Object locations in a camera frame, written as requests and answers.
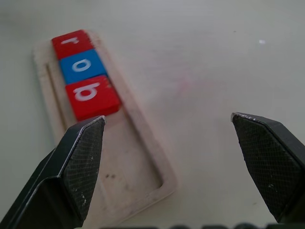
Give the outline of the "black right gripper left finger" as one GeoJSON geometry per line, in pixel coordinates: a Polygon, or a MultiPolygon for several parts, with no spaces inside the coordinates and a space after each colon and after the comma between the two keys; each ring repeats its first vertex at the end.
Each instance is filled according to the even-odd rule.
{"type": "Polygon", "coordinates": [[[75,229],[87,218],[98,178],[104,116],[67,129],[2,219],[2,229],[75,229]]]}

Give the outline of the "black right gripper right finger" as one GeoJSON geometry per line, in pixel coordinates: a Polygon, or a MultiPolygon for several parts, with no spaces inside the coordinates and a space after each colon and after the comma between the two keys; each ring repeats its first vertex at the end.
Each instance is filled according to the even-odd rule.
{"type": "Polygon", "coordinates": [[[232,113],[247,170],[278,223],[305,221],[305,146],[282,123],[232,113]]]}

